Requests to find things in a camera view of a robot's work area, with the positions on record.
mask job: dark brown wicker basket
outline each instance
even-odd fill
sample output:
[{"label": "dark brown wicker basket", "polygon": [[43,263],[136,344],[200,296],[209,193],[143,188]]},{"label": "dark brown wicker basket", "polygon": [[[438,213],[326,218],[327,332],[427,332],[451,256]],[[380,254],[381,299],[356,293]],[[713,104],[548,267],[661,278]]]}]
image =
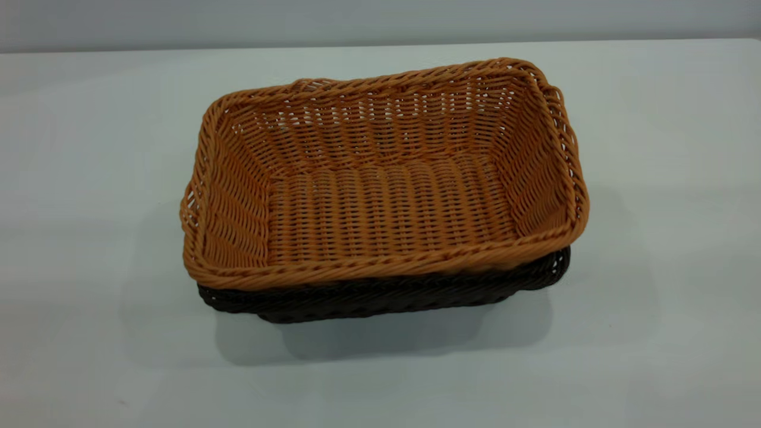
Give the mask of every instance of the dark brown wicker basket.
[{"label": "dark brown wicker basket", "polygon": [[501,302],[520,290],[542,289],[558,282],[570,259],[568,247],[513,270],[433,273],[261,291],[220,290],[199,284],[199,293],[206,304],[218,311],[249,312],[278,324],[365,318]]}]

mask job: wicker basket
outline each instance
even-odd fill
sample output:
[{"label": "wicker basket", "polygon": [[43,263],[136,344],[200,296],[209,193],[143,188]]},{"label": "wicker basket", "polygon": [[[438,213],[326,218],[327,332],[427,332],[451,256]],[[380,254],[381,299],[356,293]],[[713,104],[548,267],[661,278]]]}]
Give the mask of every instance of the wicker basket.
[{"label": "wicker basket", "polygon": [[233,311],[215,300],[266,292],[296,308],[325,289],[364,308],[377,293],[351,284],[504,283],[562,256],[587,215],[560,91],[516,59],[226,95],[204,116],[180,210],[190,276]]}]

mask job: stacked baskets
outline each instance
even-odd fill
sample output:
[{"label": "stacked baskets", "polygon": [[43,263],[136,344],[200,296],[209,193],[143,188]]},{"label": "stacked baskets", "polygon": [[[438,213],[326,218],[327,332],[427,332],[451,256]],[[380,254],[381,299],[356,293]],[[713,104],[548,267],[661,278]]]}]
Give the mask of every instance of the stacked baskets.
[{"label": "stacked baskets", "polygon": [[180,211],[204,300],[272,322],[551,285],[587,216],[560,91],[504,58],[226,95]]}]

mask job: white background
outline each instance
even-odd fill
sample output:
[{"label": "white background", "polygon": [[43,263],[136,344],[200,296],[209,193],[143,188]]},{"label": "white background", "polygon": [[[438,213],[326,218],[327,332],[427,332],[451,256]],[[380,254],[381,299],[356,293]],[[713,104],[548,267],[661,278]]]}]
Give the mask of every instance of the white background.
[{"label": "white background", "polygon": [[[178,211],[214,99],[495,56],[578,134],[560,283],[287,326],[203,305]],[[757,40],[0,56],[2,426],[757,426],[759,112]]]},{"label": "white background", "polygon": [[759,0],[0,0],[0,52],[759,35]]}]

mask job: rectangular basket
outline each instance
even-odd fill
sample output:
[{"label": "rectangular basket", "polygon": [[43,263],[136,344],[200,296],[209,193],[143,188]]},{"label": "rectangular basket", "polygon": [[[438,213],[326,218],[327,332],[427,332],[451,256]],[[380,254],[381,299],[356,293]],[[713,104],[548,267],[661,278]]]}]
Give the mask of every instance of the rectangular basket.
[{"label": "rectangular basket", "polygon": [[587,215],[560,91],[505,58],[225,95],[180,210],[202,295],[296,300],[288,288],[512,270],[568,247]]}]

